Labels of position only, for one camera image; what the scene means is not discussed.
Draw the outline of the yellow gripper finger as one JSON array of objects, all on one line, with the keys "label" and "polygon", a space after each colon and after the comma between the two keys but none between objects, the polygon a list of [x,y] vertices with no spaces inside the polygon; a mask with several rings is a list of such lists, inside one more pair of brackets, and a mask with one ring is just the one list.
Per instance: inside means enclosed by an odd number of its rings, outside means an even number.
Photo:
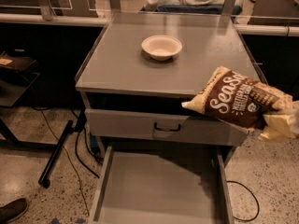
[{"label": "yellow gripper finger", "polygon": [[267,112],[263,118],[266,125],[258,136],[261,141],[278,142],[299,137],[299,101],[293,102],[292,109]]}]

